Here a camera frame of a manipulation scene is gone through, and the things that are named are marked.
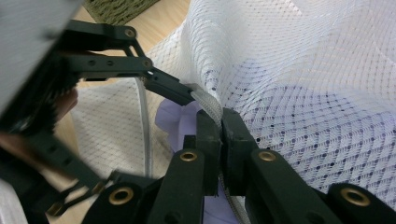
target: robotic hand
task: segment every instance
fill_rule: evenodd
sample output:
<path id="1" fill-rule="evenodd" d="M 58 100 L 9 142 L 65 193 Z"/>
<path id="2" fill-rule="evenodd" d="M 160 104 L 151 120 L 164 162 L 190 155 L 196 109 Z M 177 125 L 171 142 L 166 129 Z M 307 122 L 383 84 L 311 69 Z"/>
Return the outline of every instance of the robotic hand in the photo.
<path id="1" fill-rule="evenodd" d="M 394 223 L 394 211 L 365 189 L 339 184 L 325 195 L 309 188 L 278 153 L 259 149 L 239 114 L 226 108 L 221 130 L 204 111 L 197 114 L 197 134 L 186 137 L 164 178 L 118 171 L 109 178 L 97 175 L 49 129 L 59 94 L 81 78 L 139 77 L 147 90 L 177 104 L 193 101 L 192 89 L 153 67 L 135 38 L 132 27 L 71 21 L 30 84 L 3 114 L 2 130 L 23 134 L 36 154 L 78 179 L 74 187 L 58 192 L 24 162 L 2 151 L 0 177 L 16 190 L 29 221 L 45 222 L 44 213 L 60 216 L 99 194 L 84 223 L 200 223 L 203 197 L 217 194 L 220 176 L 230 195 L 246 196 L 252 223 Z M 70 53 L 107 49 L 124 50 L 127 57 Z M 66 201 L 82 187 L 88 188 L 84 195 Z"/>

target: brass screw insert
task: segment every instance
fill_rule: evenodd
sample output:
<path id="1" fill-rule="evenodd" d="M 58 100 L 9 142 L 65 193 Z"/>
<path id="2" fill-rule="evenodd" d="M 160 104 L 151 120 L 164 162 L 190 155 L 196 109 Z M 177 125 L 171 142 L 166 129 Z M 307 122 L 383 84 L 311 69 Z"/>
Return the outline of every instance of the brass screw insert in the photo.
<path id="1" fill-rule="evenodd" d="M 355 189 L 341 189 L 341 195 L 349 203 L 353 203 L 357 206 L 365 207 L 370 204 L 369 198 L 367 198 L 366 195 Z"/>
<path id="2" fill-rule="evenodd" d="M 276 156 L 272 152 L 262 151 L 259 153 L 260 159 L 264 161 L 274 161 L 276 160 Z"/>
<path id="3" fill-rule="evenodd" d="M 113 205 L 128 203 L 134 197 L 134 191 L 128 187 L 122 187 L 111 192 L 108 201 Z"/>
<path id="4" fill-rule="evenodd" d="M 183 154 L 180 155 L 180 158 L 183 161 L 195 161 L 198 158 L 198 156 L 193 152 L 184 152 Z"/>

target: purple object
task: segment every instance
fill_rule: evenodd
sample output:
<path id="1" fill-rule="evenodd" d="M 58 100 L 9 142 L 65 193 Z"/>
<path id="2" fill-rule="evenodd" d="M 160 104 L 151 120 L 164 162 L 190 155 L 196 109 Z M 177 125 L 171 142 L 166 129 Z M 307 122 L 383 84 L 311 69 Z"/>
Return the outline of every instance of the purple object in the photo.
<path id="1" fill-rule="evenodd" d="M 185 106 L 167 99 L 160 103 L 155 124 L 169 134 L 168 141 L 174 152 L 183 148 L 185 135 L 196 134 L 196 113 L 200 110 L 201 107 L 195 101 Z M 219 197 L 205 197 L 204 223 L 238 223 L 220 184 Z"/>

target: mesh bag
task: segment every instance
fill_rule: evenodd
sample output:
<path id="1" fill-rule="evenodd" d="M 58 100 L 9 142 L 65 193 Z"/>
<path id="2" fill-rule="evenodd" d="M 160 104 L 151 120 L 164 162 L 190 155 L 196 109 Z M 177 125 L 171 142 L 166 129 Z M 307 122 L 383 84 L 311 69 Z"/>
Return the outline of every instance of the mesh bag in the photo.
<path id="1" fill-rule="evenodd" d="M 238 111 L 260 147 L 311 187 L 349 182 L 396 209 L 395 9 L 392 0 L 193 0 L 148 56 Z M 153 124 L 162 97 L 147 100 L 161 176 L 171 157 Z"/>
<path id="2" fill-rule="evenodd" d="M 151 174 L 146 101 L 139 84 L 130 78 L 79 90 L 72 111 L 79 155 L 102 177 L 115 169 Z"/>

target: white netting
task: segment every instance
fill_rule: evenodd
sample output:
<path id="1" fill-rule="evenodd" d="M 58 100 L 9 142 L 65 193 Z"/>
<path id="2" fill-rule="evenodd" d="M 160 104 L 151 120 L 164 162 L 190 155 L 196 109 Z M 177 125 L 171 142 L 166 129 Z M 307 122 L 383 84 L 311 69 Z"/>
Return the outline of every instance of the white netting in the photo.
<path id="1" fill-rule="evenodd" d="M 148 173 L 140 106 L 134 78 L 79 90 L 72 111 L 79 155 L 103 178 L 115 169 Z"/>
<path id="2" fill-rule="evenodd" d="M 191 93 L 192 98 L 200 104 L 202 109 L 212 118 L 221 129 L 222 107 L 211 94 L 203 90 L 196 90 Z"/>
<path id="3" fill-rule="evenodd" d="M 395 11 L 392 0 L 195 0 L 149 56 L 238 111 L 312 187 L 349 182 L 396 208 Z"/>
<path id="4" fill-rule="evenodd" d="M 0 224 L 27 223 L 15 190 L 0 179 Z"/>

